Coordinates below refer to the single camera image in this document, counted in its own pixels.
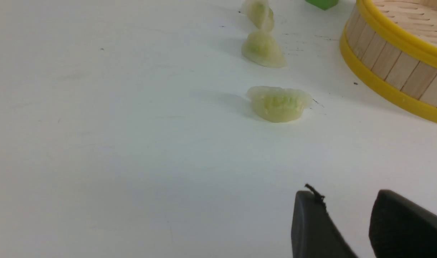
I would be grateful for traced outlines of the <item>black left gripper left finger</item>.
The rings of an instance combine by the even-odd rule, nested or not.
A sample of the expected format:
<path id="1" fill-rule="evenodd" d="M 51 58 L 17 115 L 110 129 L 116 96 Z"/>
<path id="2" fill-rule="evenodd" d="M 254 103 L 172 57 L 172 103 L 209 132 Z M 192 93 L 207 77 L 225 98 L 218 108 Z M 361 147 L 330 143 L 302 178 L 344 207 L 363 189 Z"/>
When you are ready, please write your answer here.
<path id="1" fill-rule="evenodd" d="M 325 196 L 305 184 L 307 191 L 297 191 L 291 226 L 294 258 L 356 258 L 328 214 Z"/>

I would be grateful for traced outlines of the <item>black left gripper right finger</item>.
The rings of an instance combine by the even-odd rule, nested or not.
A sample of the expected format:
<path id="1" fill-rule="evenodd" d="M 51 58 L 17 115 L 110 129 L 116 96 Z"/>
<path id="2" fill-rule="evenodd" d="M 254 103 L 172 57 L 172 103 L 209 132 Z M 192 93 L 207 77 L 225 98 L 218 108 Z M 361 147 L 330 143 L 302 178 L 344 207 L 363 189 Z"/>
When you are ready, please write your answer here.
<path id="1" fill-rule="evenodd" d="M 396 192 L 380 190 L 369 240 L 377 258 L 437 258 L 437 215 Z"/>

